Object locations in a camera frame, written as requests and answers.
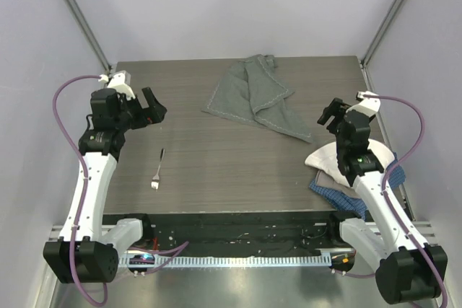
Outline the silver metal fork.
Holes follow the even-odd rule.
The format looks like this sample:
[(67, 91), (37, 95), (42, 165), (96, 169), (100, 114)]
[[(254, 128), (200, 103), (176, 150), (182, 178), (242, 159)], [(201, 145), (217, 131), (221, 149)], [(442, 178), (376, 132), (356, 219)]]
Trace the silver metal fork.
[(152, 181), (151, 181), (151, 189), (153, 190), (158, 190), (160, 186), (160, 170), (161, 170), (162, 161), (163, 161), (164, 156), (165, 156), (165, 149), (162, 148), (160, 151), (160, 161), (157, 166), (157, 171), (155, 175), (152, 177)]

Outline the grey napkin white stitching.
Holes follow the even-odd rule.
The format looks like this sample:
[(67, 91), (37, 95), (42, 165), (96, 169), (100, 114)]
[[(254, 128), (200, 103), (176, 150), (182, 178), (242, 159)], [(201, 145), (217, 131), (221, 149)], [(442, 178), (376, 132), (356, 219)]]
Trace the grey napkin white stitching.
[(256, 55), (235, 62), (202, 110), (312, 143), (314, 136), (305, 121), (286, 103), (295, 91), (276, 75), (276, 68), (273, 55)]

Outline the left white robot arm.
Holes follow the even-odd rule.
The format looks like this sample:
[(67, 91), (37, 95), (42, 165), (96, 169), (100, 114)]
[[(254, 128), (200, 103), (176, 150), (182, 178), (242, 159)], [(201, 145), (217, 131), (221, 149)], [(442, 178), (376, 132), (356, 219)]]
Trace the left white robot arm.
[(147, 107), (114, 88), (91, 94), (92, 112), (78, 142), (84, 164), (68, 218), (56, 241), (48, 241), (43, 257), (61, 283), (73, 283), (71, 267), (82, 283), (110, 283), (120, 256), (134, 245), (147, 249), (154, 230), (145, 214), (127, 214), (103, 233), (103, 210), (111, 177), (125, 144), (125, 133), (161, 123), (167, 112), (149, 87), (142, 90)]

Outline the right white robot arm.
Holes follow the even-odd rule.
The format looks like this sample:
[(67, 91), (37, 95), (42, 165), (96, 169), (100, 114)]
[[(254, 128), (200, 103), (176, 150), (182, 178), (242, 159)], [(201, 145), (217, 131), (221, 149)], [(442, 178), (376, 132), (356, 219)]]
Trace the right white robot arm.
[(370, 122), (381, 100), (372, 92), (358, 92), (356, 105), (335, 98), (318, 119), (336, 138), (340, 173), (365, 202), (378, 228), (373, 232), (361, 218), (343, 218), (326, 228), (326, 238), (336, 247), (351, 245), (363, 257), (388, 304), (440, 298), (441, 307), (446, 307), (448, 256), (414, 226), (389, 185), (391, 172), (369, 147)]

